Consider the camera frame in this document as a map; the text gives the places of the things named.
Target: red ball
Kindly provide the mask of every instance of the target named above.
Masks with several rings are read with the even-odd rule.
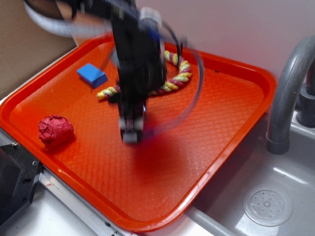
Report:
[[[72,124],[64,117],[51,115],[38,124],[39,139],[48,147],[55,147],[74,138]]]

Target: white wall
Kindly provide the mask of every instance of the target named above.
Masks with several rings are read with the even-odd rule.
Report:
[[[211,54],[259,66],[276,79],[296,44],[315,34],[315,0],[137,0]]]

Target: tray rim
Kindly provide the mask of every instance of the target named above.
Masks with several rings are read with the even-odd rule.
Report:
[[[22,101],[22,97],[26,95],[32,94],[34,91],[39,89],[42,84],[45,84],[49,80],[41,81],[40,78],[44,74],[51,74],[53,78],[54,69],[58,67],[63,67],[64,63],[69,60],[76,61],[79,56],[83,56],[88,50],[91,49],[91,46],[97,47],[100,44],[112,42],[113,37],[111,33],[98,36],[96,38],[90,39],[81,46],[69,52],[65,57],[61,58],[58,62],[54,63],[37,76],[35,76],[28,83],[24,84],[21,88],[13,92],[8,98],[4,100],[4,102],[0,105],[0,127],[3,128],[9,135],[11,135],[15,140],[17,140],[20,144],[22,144],[26,149],[28,149],[34,156],[42,161],[44,166],[46,166],[49,170],[51,170],[54,174],[56,174],[59,178],[61,178],[66,184],[68,184],[71,188],[73,188],[76,192],[85,198],[90,204],[95,206],[103,206],[104,202],[101,199],[101,194],[97,195],[97,191],[90,187],[88,184],[82,183],[78,181],[79,177],[71,177],[68,173],[64,172],[59,168],[56,163],[56,160],[50,160],[49,158],[43,157],[43,152],[36,148],[36,143],[32,140],[25,139],[23,133],[19,132],[9,121],[10,118],[8,114],[12,111],[16,105],[18,105]],[[174,50],[175,47],[170,44],[166,44],[167,49]],[[245,122],[242,128],[236,133],[236,135],[232,138],[232,140],[227,144],[227,146],[223,149],[223,151],[217,156],[215,161],[210,165],[210,167],[205,171],[205,173],[199,178],[196,185],[194,185],[190,191],[184,195],[184,201],[178,203],[178,205],[167,215],[151,220],[151,221],[137,221],[129,217],[127,214],[117,209],[113,203],[110,201],[107,202],[106,207],[102,207],[98,210],[106,215],[110,220],[112,220],[115,224],[120,226],[121,228],[134,231],[134,232],[149,232],[157,230],[168,223],[174,221],[178,217],[180,217],[185,210],[189,207],[189,205],[196,198],[198,193],[203,189],[203,187],[210,181],[210,179],[215,175],[215,173],[220,169],[223,163],[229,158],[231,153],[236,149],[236,147],[241,143],[241,141],[246,137],[249,131],[253,128],[253,126],[258,122],[258,120],[263,116],[268,107],[270,106],[274,91],[276,88],[276,82],[273,76],[264,69],[261,69],[256,66],[252,66],[246,63],[238,62],[231,59],[226,59],[223,57],[211,55],[205,52],[199,52],[202,56],[204,63],[207,64],[209,62],[213,63],[214,70],[221,71],[222,73],[233,75],[236,77],[242,78],[240,75],[250,75],[255,74],[255,78],[247,78],[245,80],[249,80],[259,85],[259,87],[264,92],[264,100],[260,104],[257,110],[251,115],[251,117]],[[186,59],[189,59],[190,63],[194,63],[192,55],[190,57],[185,56]]]

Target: gray faucet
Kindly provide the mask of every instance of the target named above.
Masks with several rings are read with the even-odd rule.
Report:
[[[315,35],[298,43],[281,73],[267,129],[267,149],[273,154],[289,150],[290,126],[299,98],[297,120],[315,127]]]

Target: cardboard box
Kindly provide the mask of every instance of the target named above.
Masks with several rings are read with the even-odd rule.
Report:
[[[2,0],[0,12],[1,99],[76,45],[36,25],[21,0]]]

